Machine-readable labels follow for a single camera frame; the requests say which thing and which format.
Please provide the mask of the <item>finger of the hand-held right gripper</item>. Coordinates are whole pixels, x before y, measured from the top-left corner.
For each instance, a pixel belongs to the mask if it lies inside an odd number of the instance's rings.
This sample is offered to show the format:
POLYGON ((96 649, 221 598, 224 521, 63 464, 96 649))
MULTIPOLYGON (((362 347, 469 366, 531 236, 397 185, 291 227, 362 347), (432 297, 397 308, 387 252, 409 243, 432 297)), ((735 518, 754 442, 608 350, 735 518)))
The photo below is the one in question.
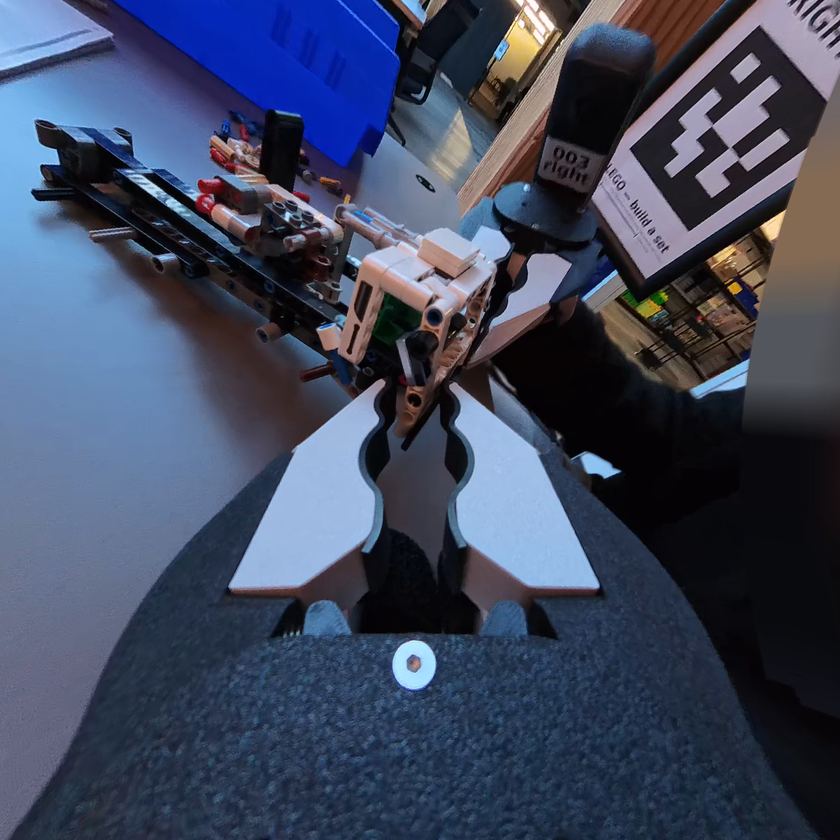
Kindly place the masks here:
POLYGON ((479 226, 470 243, 476 252, 476 263, 504 263, 513 250, 513 244, 500 230, 486 225, 479 226))
POLYGON ((523 283, 507 294, 504 305, 491 321, 485 337, 467 362, 471 369, 488 362, 537 326, 549 313, 552 298, 572 263, 555 254, 532 255, 521 267, 523 283))

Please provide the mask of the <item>storage shelves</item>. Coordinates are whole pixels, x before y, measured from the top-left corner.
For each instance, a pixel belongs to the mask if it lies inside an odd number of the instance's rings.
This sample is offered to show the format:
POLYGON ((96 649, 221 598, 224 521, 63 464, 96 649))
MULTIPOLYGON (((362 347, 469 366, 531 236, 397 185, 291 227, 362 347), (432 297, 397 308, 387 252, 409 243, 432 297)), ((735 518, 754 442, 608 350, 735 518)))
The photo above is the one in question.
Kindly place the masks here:
POLYGON ((634 360, 680 390, 746 362, 783 221, 778 213, 645 299, 626 290, 618 302, 644 335, 634 360))

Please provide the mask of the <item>black framed marker sign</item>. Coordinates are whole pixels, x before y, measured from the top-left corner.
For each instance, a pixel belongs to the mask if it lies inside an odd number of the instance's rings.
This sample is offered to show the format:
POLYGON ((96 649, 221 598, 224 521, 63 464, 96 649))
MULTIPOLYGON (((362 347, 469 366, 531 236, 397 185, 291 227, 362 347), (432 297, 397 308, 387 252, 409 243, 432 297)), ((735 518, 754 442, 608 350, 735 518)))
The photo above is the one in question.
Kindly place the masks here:
POLYGON ((593 195, 636 297, 785 210, 838 44, 838 2, 726 2, 656 76, 593 195))

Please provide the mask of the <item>wooden post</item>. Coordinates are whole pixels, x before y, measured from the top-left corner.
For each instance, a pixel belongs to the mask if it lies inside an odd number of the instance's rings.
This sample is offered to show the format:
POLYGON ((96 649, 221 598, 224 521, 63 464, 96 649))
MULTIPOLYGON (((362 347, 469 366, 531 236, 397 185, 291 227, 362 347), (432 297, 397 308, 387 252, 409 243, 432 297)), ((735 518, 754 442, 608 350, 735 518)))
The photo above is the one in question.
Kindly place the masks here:
POLYGON ((466 214, 507 183, 531 179, 563 59, 572 40, 584 29, 612 23, 648 35, 657 49, 655 72, 659 72, 721 5, 722 1, 589 2, 458 191, 460 212, 466 214))

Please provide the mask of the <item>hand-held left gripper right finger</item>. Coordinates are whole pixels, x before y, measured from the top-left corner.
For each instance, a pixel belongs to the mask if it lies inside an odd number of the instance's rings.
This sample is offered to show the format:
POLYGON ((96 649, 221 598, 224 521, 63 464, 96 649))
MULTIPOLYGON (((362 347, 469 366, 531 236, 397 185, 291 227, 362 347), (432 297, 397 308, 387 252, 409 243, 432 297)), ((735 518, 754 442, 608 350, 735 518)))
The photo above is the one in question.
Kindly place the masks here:
POLYGON ((596 595, 601 584, 538 451, 460 385, 447 387, 450 584, 469 599, 596 595))

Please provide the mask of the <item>person's right forearm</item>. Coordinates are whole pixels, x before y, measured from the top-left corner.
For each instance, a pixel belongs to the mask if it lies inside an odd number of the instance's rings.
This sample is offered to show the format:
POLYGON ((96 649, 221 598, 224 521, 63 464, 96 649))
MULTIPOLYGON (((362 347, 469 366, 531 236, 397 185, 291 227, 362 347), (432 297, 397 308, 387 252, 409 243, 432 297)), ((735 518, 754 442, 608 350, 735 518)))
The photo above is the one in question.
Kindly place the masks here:
POLYGON ((618 470, 593 493, 636 533, 740 500, 744 387, 697 398, 649 379, 583 304, 492 363, 569 455, 588 452, 618 470))

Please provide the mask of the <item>lego truck chassis model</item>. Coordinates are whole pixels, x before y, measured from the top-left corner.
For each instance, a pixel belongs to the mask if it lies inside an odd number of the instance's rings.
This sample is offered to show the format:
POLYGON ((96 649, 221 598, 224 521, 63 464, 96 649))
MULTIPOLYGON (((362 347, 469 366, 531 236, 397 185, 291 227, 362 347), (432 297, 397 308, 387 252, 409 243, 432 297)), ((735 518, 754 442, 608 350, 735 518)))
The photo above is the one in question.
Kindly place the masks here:
POLYGON ((217 165, 189 185, 137 159, 126 129, 39 119, 38 142, 58 163, 41 166, 46 185, 32 195, 98 213, 111 227, 92 240, 132 240, 162 275, 209 277, 266 321, 262 343, 310 344, 347 393, 391 380, 407 449, 489 323, 497 263, 474 262, 470 241, 447 228, 420 235, 369 207, 317 209, 291 183, 302 128, 297 114, 266 113, 267 184, 217 165))

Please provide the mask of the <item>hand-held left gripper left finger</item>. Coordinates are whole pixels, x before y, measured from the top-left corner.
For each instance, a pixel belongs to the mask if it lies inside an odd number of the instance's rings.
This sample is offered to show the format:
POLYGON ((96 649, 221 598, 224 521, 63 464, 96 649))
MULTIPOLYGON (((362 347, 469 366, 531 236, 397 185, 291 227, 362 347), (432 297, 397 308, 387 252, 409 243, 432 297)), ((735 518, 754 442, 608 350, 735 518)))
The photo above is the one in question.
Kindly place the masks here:
POLYGON ((382 535, 389 457, 379 380, 303 440, 228 583, 232 595, 362 597, 382 535))

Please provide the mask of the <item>lego instruction booklet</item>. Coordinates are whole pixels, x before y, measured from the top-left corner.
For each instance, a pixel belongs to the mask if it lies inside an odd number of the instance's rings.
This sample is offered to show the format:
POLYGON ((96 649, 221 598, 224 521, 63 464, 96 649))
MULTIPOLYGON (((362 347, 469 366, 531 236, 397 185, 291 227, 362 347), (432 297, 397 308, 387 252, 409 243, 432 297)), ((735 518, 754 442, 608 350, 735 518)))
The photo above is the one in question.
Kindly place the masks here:
POLYGON ((1 2, 1 80, 113 47, 113 34, 61 1, 1 2))

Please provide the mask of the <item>pile of small lego pieces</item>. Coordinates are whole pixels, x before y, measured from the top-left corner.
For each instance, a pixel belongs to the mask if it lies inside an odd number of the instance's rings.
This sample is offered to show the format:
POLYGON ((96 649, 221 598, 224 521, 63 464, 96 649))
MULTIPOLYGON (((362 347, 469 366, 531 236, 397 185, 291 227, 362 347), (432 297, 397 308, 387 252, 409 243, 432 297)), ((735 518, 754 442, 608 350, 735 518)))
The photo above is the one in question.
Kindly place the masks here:
MULTIPOLYGON (((226 172, 238 176, 251 185, 269 182, 269 164, 261 160, 265 124, 246 117, 242 112, 229 110, 209 139, 209 158, 226 172)), ((319 185, 341 204, 349 205, 352 195, 343 188, 341 180, 319 175, 310 166, 304 147, 299 148, 297 170, 291 183, 302 181, 306 187, 319 185)))

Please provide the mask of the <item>blue plastic bin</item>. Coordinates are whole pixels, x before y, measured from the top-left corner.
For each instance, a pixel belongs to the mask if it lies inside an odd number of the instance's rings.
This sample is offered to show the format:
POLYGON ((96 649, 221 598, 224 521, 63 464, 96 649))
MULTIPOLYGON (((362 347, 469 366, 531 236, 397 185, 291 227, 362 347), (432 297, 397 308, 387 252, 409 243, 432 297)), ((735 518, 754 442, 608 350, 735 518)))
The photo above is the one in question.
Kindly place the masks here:
POLYGON ((117 1, 264 110, 297 113, 340 166, 385 135, 399 25, 375 1, 117 1))

